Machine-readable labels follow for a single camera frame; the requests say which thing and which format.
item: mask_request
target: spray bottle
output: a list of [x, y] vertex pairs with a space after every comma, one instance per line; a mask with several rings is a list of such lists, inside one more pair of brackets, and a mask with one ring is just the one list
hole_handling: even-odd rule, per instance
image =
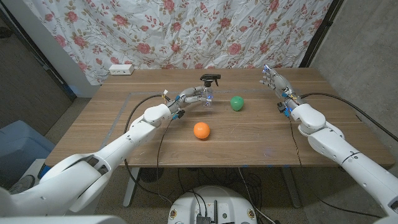
[[217, 79], [220, 79], [221, 75], [215, 74], [204, 74], [200, 77], [200, 80], [205, 82], [205, 89], [201, 93], [202, 98], [206, 98], [207, 101], [203, 102], [203, 106], [209, 107], [211, 106], [211, 101], [213, 99], [213, 89], [211, 87], [211, 83], [215, 81], [216, 85], [218, 86]]

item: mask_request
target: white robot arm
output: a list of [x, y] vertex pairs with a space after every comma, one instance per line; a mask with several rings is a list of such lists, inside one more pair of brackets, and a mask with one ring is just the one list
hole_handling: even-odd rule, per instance
[[395, 223], [398, 218], [398, 179], [379, 164], [359, 152], [345, 141], [343, 133], [326, 121], [321, 112], [313, 109], [298, 97], [289, 81], [274, 69], [264, 66], [260, 83], [274, 90], [284, 102], [278, 103], [281, 113], [301, 121], [300, 133], [308, 137], [311, 147], [338, 163], [362, 186], [389, 217], [377, 223]]
[[59, 162], [23, 193], [10, 195], [0, 188], [0, 217], [63, 215], [78, 212], [105, 188], [118, 165], [138, 146], [150, 141], [165, 120], [180, 118], [190, 103], [202, 98], [204, 86], [188, 88], [175, 100], [145, 110], [128, 132], [95, 153], [75, 154]]

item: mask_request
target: table top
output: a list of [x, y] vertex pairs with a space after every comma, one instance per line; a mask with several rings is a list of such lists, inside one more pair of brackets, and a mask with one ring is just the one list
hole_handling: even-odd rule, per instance
[[[336, 94], [332, 87], [312, 68], [280, 68], [297, 94], [324, 92]], [[259, 83], [261, 69], [212, 70], [135, 70], [132, 75], [110, 76], [55, 146], [45, 163], [54, 166], [62, 159], [78, 153], [98, 151], [123, 134], [131, 110], [142, 99], [169, 91], [174, 98], [182, 90], [202, 85], [202, 74], [221, 74], [213, 106], [200, 103], [184, 110], [181, 119], [173, 121], [164, 137], [159, 154], [159, 167], [267, 167], [299, 166], [289, 120], [277, 110], [275, 93]], [[229, 103], [241, 96], [244, 106], [233, 111]], [[394, 159], [378, 138], [343, 102], [327, 96], [309, 96], [307, 102], [323, 113], [331, 124], [340, 128], [346, 140], [356, 149], [382, 166], [391, 166]], [[153, 98], [138, 107], [132, 120], [150, 106], [163, 103]], [[202, 141], [193, 135], [197, 122], [210, 126], [210, 135]], [[337, 166], [315, 152], [307, 138], [293, 122], [303, 166]], [[136, 148], [128, 159], [130, 166], [155, 167], [160, 139], [168, 122], [157, 130], [151, 142]]]

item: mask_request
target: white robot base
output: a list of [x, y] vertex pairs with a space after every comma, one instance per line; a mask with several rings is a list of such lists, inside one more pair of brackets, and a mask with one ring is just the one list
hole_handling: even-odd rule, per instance
[[187, 192], [173, 203], [168, 224], [257, 223], [253, 206], [237, 192], [217, 185], [201, 186], [193, 191], [195, 194]]

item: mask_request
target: pink floral fabric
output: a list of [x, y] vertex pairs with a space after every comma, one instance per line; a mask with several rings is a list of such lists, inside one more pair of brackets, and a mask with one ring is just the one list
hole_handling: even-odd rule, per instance
[[297, 67], [331, 0], [24, 0], [92, 85], [135, 69]]

